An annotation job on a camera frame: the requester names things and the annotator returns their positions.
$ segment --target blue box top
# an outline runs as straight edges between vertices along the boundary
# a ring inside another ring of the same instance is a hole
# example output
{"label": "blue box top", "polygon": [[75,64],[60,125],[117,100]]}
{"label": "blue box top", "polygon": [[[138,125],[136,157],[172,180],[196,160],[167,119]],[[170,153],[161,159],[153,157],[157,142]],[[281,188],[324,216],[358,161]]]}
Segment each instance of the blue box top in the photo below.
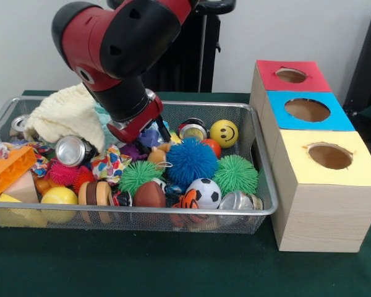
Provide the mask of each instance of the blue box top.
{"label": "blue box top", "polygon": [[280,129],[355,131],[332,93],[269,91]]}

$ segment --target red box top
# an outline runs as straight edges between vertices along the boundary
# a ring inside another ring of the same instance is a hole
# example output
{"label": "red box top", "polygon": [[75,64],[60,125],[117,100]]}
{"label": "red box top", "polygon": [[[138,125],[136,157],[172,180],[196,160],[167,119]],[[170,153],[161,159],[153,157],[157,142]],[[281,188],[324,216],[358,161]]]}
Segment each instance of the red box top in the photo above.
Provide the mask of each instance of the red box top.
{"label": "red box top", "polygon": [[257,60],[265,90],[293,92],[332,92],[316,62]]}

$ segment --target orange tiger toy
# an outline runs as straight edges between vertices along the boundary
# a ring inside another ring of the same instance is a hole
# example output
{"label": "orange tiger toy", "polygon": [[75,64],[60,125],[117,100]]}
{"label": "orange tiger toy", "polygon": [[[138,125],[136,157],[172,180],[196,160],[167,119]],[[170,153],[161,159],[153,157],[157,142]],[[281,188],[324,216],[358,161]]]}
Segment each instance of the orange tiger toy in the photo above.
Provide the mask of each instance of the orange tiger toy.
{"label": "orange tiger toy", "polygon": [[[175,209],[198,209],[197,204],[197,191],[190,190],[184,196],[180,196],[180,202],[172,206]],[[206,219],[204,215],[179,215],[172,213],[170,215],[173,225],[178,228],[183,228],[190,223],[201,223]]]}

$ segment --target red spiky ball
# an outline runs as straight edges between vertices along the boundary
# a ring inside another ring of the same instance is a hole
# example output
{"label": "red spiky ball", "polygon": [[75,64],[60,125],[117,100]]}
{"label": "red spiky ball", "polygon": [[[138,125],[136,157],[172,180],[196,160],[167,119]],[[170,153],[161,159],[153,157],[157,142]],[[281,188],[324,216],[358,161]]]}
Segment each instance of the red spiky ball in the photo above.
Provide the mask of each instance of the red spiky ball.
{"label": "red spiky ball", "polygon": [[57,160],[52,160],[45,179],[51,178],[56,184],[71,186],[77,175],[79,175],[77,167],[68,167]]}
{"label": "red spiky ball", "polygon": [[73,182],[73,190],[77,195],[79,194],[81,185],[87,181],[95,181],[95,178],[93,177],[92,171],[90,171],[86,166],[81,166],[79,173]]}

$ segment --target yellow smiley ball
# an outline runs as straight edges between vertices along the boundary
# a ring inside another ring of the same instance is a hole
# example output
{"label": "yellow smiley ball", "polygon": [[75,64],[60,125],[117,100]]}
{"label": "yellow smiley ball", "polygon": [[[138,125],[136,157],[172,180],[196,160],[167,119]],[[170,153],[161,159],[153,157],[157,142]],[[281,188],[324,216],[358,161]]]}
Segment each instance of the yellow smiley ball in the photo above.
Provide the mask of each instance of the yellow smiley ball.
{"label": "yellow smiley ball", "polygon": [[215,122],[210,129],[210,138],[217,141],[222,149],[232,147],[239,137],[235,124],[226,119]]}

